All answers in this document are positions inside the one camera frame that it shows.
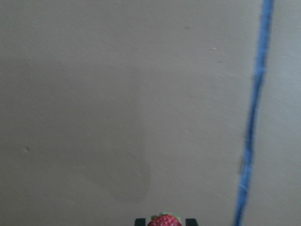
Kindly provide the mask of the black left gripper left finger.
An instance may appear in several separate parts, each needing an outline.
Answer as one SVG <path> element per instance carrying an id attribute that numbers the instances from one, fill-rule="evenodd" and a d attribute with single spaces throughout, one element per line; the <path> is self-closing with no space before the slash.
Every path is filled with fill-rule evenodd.
<path id="1" fill-rule="evenodd" d="M 146 219 L 145 218 L 136 218 L 135 226 L 146 226 Z"/>

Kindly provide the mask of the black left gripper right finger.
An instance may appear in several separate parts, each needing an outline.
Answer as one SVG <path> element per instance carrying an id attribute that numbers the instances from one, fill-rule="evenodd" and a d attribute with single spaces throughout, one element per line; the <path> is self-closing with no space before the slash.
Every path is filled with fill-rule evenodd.
<path id="1" fill-rule="evenodd" d="M 197 226 L 197 220 L 194 218 L 187 218 L 185 219 L 186 226 Z"/>

